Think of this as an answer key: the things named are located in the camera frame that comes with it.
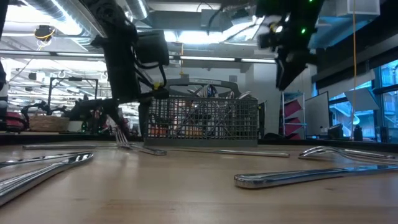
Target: wooden table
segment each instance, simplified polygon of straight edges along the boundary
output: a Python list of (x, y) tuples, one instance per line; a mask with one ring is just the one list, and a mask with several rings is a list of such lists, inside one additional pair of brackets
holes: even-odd
[[(88, 144), (107, 144), (87, 142)], [(58, 174), (0, 208), (0, 223), (398, 223), (396, 173), (239, 189), (235, 174), (363, 165), (299, 160), (305, 146), (259, 146), (291, 158), (99, 148), (89, 164)], [(0, 147), (0, 161), (68, 151)], [(9, 177), (50, 162), (5, 167)]]

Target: ceiling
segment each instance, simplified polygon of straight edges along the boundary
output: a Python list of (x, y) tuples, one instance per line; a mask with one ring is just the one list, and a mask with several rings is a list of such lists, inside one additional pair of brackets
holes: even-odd
[[(51, 52), (100, 52), (90, 45), (91, 39), (96, 34), (101, 34), (101, 29), (94, 20), (82, 9), (78, 0), (21, 0), (25, 6), (9, 6), (7, 21), (4, 26), (0, 49), (5, 50), (44, 50)], [(148, 16), (145, 19), (132, 20), (139, 30), (163, 29), (165, 31), (168, 48), (171, 55), (202, 56), (202, 57), (241, 57), (241, 58), (274, 58), (269, 50), (258, 50), (256, 36), (268, 32), (268, 28), (260, 26), (262, 20), (255, 20), (253, 0), (229, 0), (230, 10), (222, 13), (211, 26), (211, 35), (205, 34), (208, 18), (217, 10), (223, 0), (209, 0), (206, 3), (199, 0), (117, 0), (117, 3), (126, 11), (126, 15), (137, 11), (137, 3), (147, 5)], [(247, 13), (237, 18), (242, 9)], [(377, 14), (366, 15), (359, 20), (366, 25)], [(266, 18), (264, 23), (275, 18)], [(228, 42), (227, 37), (248, 25), (257, 22), (257, 26), (248, 29)], [(317, 24), (318, 34), (314, 35), (311, 45), (314, 47), (327, 47), (344, 35), (350, 35), (352, 19), (344, 14), (338, 14), (336, 1), (326, 0)], [(33, 31), (39, 25), (50, 25), (56, 28), (50, 43), (44, 45), (33, 36)], [(345, 30), (341, 35), (335, 34), (337, 30)], [(47, 95), (50, 77), (83, 77), (97, 78), (99, 80), (98, 96), (110, 96), (109, 83), (104, 75), (106, 65), (103, 61), (71, 61), (56, 59), (31, 59), (31, 58), (3, 58), (8, 68), (8, 79), (11, 81), (11, 103), (24, 105), (32, 99), (43, 99)], [(172, 62), (171, 67), (180, 67), (180, 62)], [(202, 62), (184, 61), (187, 68), (235, 68), (245, 72), (249, 64), (230, 62)], [(30, 80), (29, 73), (36, 73), (37, 79)], [(82, 94), (93, 96), (94, 83), (74, 83), (63, 81), (54, 89), (55, 105), (61, 105), (65, 99), (76, 98)], [(26, 91), (27, 86), (34, 86), (33, 91)], [(73, 106), (73, 100), (67, 103)]]

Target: ductwork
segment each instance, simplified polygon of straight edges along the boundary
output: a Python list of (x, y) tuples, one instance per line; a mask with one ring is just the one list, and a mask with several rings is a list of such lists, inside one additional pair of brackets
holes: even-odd
[(126, 0), (132, 17), (136, 20), (143, 20), (149, 15), (149, 6), (145, 0)]
[(30, 6), (46, 14), (59, 23), (67, 24), (73, 20), (81, 28), (81, 35), (85, 38), (73, 39), (90, 52), (97, 52), (99, 49), (90, 45), (91, 39), (96, 35), (105, 36), (101, 27), (96, 23), (89, 12), (78, 2), (78, 0), (25, 0)]

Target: wire basket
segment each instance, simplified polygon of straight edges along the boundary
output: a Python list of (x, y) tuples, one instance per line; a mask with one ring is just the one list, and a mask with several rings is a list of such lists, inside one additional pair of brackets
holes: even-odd
[(56, 116), (31, 116), (29, 126), (31, 131), (64, 132), (68, 129), (69, 118)]
[(257, 100), (171, 96), (149, 110), (147, 145), (256, 146)]

